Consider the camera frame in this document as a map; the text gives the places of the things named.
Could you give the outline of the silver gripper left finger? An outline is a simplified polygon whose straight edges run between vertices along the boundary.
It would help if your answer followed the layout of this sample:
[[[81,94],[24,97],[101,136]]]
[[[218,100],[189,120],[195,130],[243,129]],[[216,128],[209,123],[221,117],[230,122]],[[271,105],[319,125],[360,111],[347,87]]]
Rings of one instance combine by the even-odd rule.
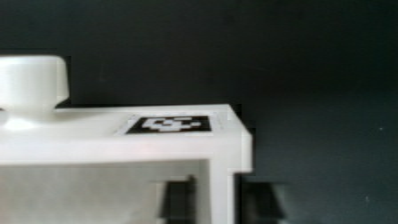
[[[164,224],[195,224],[195,177],[164,183],[157,217]]]

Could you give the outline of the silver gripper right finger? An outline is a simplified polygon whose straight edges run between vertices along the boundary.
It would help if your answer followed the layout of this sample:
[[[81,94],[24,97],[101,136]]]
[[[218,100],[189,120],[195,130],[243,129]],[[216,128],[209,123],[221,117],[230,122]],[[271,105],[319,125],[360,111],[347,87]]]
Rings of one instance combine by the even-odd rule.
[[[269,182],[252,182],[243,176],[236,177],[234,205],[237,224],[282,224],[285,212]]]

